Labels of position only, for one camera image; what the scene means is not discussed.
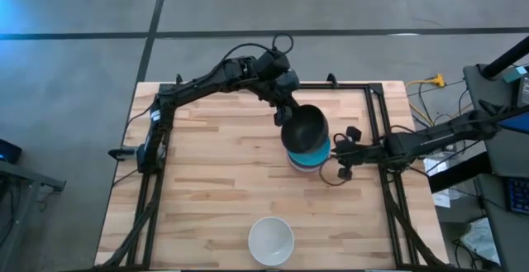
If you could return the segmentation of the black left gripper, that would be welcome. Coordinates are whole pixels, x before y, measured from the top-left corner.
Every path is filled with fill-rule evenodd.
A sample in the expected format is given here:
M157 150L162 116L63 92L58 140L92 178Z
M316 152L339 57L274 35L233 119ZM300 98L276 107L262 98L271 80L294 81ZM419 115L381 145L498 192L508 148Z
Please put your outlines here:
M298 102L293 97L293 92L299 88L299 78L292 69L281 74L270 85L269 103L276 107L276 113L274 114L275 126L284 125L292 117L292 108L299 107Z

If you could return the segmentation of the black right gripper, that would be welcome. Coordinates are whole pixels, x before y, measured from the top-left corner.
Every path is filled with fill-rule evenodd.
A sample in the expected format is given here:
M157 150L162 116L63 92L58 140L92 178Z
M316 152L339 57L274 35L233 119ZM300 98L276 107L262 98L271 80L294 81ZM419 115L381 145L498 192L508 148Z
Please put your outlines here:
M366 146L359 144L362 131L354 126L348 126L345 134L337 133L336 136L341 136L342 139L336 140L336 146L331 149L331 152L336 152L332 158L337 159L338 163L342 165L338 169L338 177L342 180L352 179L353 166L382 163L387 156L381 145Z

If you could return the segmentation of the black bowl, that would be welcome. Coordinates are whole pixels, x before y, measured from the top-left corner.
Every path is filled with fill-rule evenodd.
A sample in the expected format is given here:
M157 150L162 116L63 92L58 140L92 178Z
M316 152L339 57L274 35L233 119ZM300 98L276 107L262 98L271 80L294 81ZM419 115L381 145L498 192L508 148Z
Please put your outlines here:
M286 150L304 154L323 146L328 139L329 126L319 107L306 104L293 111L281 127L281 141Z

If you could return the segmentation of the blue bowl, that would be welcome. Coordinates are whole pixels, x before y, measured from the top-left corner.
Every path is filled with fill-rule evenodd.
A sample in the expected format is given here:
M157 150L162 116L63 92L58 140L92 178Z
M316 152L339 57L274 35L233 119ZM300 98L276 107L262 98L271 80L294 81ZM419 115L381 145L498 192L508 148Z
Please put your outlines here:
M305 152L305 153L294 153L291 151L287 151L287 155L289 155L291 158L295 159L297 162L304 164L304 165L315 165L318 162L323 161L324 159L327 159L329 157L329 154L331 152L331 140L329 137L325 139L322 146L315 149L313 152Z

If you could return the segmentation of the white bowl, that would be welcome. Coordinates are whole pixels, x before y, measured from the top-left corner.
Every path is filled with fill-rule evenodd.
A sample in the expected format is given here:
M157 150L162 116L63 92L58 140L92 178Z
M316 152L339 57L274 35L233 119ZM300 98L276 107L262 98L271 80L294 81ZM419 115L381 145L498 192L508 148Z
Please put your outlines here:
M284 264L295 247L291 226L280 217L263 217L253 224L248 234L252 257L266 266Z
M299 172L302 173L311 173L311 172L317 172L320 168L319 165L303 165L291 158L287 158L288 162L290 163L291 167Z

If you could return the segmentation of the white paper sheet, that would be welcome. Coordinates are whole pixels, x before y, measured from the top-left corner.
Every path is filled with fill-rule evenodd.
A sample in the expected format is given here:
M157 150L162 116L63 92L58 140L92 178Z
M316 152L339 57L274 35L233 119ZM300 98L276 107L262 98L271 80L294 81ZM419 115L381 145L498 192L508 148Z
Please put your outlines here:
M423 160L425 173L431 177L449 168L449 163L441 160L425 158Z

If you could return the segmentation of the black diagonal beam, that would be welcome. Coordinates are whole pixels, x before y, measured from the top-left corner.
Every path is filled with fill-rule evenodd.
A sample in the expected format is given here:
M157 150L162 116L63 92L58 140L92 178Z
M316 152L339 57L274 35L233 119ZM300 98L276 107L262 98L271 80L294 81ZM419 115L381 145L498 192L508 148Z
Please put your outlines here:
M432 193L437 193L472 179L479 174L491 174L492 172L488 152L482 152L431 176L429 178L430 190Z

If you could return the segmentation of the white plastic bag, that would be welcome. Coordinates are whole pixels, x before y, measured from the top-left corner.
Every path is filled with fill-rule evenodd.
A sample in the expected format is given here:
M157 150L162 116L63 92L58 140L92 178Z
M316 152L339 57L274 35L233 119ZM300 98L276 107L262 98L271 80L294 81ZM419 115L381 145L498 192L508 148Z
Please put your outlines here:
M489 220L486 217L471 222L460 240L476 255L501 265Z

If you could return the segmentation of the blue laptop screen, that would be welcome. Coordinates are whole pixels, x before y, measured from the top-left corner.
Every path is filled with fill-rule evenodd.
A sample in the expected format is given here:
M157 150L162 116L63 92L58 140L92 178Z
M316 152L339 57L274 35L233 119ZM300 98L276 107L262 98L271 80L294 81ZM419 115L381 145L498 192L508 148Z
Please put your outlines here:
M529 135L529 105L498 115L497 123L502 129Z

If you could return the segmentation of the black keyboard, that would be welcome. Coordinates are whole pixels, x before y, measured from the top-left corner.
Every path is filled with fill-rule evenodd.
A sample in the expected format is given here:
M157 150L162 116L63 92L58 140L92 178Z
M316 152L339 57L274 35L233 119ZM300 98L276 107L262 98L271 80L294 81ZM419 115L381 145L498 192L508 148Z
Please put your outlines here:
M506 178L504 183L508 209L529 216L529 179Z

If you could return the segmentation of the black pole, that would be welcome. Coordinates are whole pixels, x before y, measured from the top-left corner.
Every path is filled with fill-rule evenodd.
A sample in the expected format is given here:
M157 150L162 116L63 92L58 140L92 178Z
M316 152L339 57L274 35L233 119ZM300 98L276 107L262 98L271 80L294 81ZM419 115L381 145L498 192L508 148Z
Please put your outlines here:
M501 74L511 64L516 63L521 58L529 54L529 36L517 43L513 48L499 56L491 64L486 65L481 71L481 75L486 79L494 79Z

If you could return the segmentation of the small teal box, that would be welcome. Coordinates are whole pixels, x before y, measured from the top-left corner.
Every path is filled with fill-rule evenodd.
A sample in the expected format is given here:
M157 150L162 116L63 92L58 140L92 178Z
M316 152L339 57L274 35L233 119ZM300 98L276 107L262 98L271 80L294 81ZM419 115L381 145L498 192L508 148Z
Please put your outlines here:
M510 67L503 71L502 79L505 83L510 84L528 73L524 66Z

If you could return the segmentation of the dark grey cart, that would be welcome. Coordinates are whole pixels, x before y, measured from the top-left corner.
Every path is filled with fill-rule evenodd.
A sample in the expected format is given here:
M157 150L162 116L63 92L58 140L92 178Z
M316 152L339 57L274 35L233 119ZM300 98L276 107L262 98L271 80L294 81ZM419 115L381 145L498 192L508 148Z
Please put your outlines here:
M7 162L0 162L0 173L21 180L20 202L14 209L12 220L8 223L7 234L0 238L0 272L8 272L16 258L29 222L31 206L36 204L41 187L48 186L54 192L62 192L66 181L35 173Z

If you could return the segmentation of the dark blue-lit device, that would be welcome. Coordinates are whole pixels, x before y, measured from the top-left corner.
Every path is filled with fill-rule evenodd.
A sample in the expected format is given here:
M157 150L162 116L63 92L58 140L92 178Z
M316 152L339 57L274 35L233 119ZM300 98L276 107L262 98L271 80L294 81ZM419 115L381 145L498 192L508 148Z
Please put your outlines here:
M0 161L15 165L21 157L22 149L8 141L0 139Z

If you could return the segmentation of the black aluminium table frame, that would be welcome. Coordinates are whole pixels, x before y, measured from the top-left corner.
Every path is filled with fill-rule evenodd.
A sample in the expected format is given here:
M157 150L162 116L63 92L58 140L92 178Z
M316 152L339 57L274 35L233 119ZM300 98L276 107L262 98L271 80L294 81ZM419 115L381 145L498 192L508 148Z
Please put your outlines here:
M330 135L348 126L373 139L391 125L412 127L403 82L308 82L294 97L318 106ZM383 90L388 119L382 119ZM148 224L139 235L134 261L151 270L263 270L248 249L248 235L263 217L280 217L293 229L294 250L281 270L395 268L379 170L353 169L340 187L323 183L317 172L290 165L273 123L274 110L252 93L217 93L175 113L169 140L150 261L144 260ZM94 265L110 259L132 229L142 175L134 173L112 188ZM448 262L426 176L402 175L412 225L433 253Z

